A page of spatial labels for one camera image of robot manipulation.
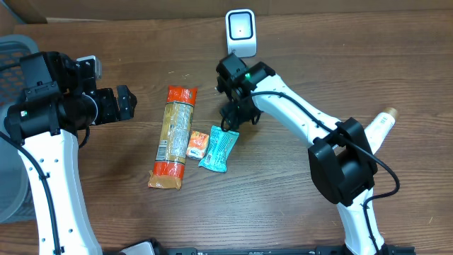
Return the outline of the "orange noodle package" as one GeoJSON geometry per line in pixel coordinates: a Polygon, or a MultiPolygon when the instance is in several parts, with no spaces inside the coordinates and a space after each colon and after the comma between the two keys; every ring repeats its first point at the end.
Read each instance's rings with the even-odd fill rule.
{"type": "Polygon", "coordinates": [[[159,145],[148,187],[180,189],[197,89],[169,86],[159,145]]]}

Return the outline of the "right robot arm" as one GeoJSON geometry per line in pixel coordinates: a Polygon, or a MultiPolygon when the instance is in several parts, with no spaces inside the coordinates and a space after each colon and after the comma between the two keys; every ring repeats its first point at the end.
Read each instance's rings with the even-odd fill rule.
{"type": "Polygon", "coordinates": [[[320,194],[336,205],[345,230],[347,254],[388,254],[374,214],[374,175],[385,169],[400,181],[376,152],[398,117],[385,108],[367,126],[354,118],[341,121],[313,107],[293,92],[274,69],[259,62],[252,67],[235,54],[217,65],[217,90],[229,99],[220,111],[221,128],[237,130],[256,124],[267,113],[293,132],[308,149],[311,179],[320,194]]]}

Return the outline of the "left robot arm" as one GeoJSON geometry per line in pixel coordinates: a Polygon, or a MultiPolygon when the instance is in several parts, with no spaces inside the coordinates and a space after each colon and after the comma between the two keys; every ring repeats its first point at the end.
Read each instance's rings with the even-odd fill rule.
{"type": "Polygon", "coordinates": [[[102,254],[79,177],[78,132],[129,120],[136,96],[127,86],[97,89],[101,61],[60,52],[20,58],[24,99],[10,106],[1,137],[18,150],[33,195],[40,254],[102,254]]]}

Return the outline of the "teal snack packet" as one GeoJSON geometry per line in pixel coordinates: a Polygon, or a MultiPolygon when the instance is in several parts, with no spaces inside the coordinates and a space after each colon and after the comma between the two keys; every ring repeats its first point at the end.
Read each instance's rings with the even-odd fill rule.
{"type": "Polygon", "coordinates": [[[224,132],[220,127],[212,126],[207,151],[198,166],[219,173],[227,172],[227,158],[238,138],[238,132],[224,132]]]}

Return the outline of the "small orange snack packet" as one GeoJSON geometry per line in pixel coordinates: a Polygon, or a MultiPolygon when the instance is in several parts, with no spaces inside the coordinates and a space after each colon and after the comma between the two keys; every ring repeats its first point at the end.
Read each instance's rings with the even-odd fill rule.
{"type": "Polygon", "coordinates": [[[208,148],[209,139],[210,136],[208,134],[192,131],[186,150],[186,156],[196,160],[203,159],[208,148]]]}

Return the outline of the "white tube gold cap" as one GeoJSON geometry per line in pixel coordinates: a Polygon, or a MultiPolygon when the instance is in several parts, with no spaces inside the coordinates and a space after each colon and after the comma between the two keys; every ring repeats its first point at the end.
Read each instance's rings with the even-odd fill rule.
{"type": "Polygon", "coordinates": [[[365,128],[367,141],[372,153],[375,154],[381,147],[386,136],[396,123],[398,111],[395,108],[385,108],[376,118],[365,128]]]}

